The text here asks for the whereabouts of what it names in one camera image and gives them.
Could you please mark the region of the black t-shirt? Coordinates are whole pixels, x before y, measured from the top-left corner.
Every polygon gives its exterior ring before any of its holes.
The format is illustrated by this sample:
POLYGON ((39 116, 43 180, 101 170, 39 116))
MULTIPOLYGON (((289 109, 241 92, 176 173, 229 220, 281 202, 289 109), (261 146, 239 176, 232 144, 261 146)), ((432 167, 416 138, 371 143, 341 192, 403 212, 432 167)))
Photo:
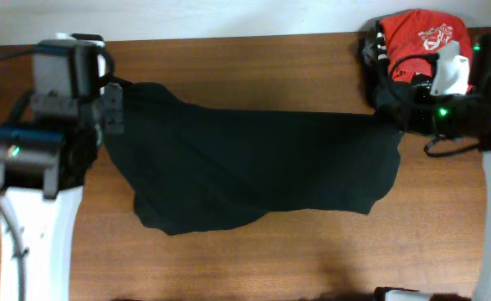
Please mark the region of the black t-shirt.
POLYGON ((270 212, 367 214, 393 188, 402 134, 381 114, 225 110, 156 83, 124 91, 110 159, 144 227, 229 230, 270 212))

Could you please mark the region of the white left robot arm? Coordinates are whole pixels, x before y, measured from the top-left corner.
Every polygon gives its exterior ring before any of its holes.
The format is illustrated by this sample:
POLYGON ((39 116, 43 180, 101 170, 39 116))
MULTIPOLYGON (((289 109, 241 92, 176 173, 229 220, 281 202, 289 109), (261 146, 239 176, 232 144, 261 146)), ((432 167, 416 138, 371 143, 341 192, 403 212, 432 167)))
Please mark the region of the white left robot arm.
POLYGON ((0 299, 66 300, 87 171, 125 130, 123 86, 99 35, 29 50, 33 88, 0 124, 0 299))

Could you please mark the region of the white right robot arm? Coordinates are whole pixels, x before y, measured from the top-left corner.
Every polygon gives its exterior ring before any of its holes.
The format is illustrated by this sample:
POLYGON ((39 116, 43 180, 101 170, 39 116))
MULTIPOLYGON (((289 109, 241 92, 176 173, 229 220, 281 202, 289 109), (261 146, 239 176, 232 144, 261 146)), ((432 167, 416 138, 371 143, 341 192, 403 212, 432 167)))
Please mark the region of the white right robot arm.
POLYGON ((388 65, 383 38, 377 39, 377 46, 379 79, 400 104, 399 116, 418 115, 418 121, 405 120, 402 128, 430 137, 425 154, 438 158, 477 150, 483 155, 487 196, 483 261, 471 298, 491 300, 491 33, 476 40, 470 59, 460 54, 456 42, 435 54, 418 54, 418 60, 432 66, 432 85, 423 94, 407 96, 395 90, 393 74, 409 58, 388 65))

